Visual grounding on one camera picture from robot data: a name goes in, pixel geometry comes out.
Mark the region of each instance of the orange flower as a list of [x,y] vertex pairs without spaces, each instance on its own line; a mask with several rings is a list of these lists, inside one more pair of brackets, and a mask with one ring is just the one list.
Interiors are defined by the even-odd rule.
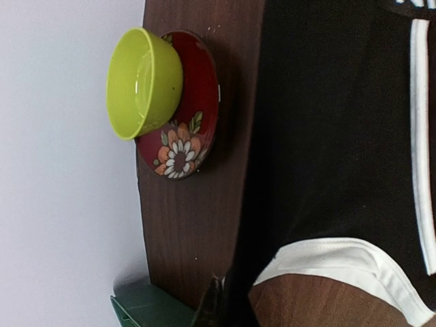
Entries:
[[177,133],[173,129],[168,132],[168,146],[159,149],[157,158],[161,165],[155,172],[168,178],[184,177],[196,168],[201,147],[200,139],[191,137],[186,124],[181,123]]

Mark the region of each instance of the bowl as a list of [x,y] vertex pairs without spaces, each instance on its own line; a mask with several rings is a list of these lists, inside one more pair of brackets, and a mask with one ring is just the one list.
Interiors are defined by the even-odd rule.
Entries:
[[183,68],[170,43],[141,27],[119,40],[106,80],[106,106],[117,136],[132,140],[167,123],[177,109]]

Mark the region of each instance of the white wall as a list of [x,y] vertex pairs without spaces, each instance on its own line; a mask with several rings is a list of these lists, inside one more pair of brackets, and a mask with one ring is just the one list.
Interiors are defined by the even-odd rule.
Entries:
[[119,326],[114,280],[146,273],[133,142],[105,107],[144,0],[0,0],[0,325]]

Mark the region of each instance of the wooden table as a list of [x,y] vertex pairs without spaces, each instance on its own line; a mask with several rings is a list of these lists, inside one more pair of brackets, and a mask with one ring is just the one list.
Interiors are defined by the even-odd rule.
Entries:
[[211,272],[230,266],[243,198],[255,103],[264,0],[148,0],[144,27],[162,35],[187,29],[203,38],[217,65],[217,138],[200,173],[167,181],[138,156],[151,282],[196,307]]

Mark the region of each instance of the plate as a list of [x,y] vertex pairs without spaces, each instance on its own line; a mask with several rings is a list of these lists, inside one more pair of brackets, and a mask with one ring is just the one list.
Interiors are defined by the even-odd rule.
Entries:
[[204,42],[187,31],[163,38],[176,49],[183,66],[183,93],[164,126],[136,138],[139,154],[159,176],[187,178],[206,159],[215,138],[220,90],[215,62]]

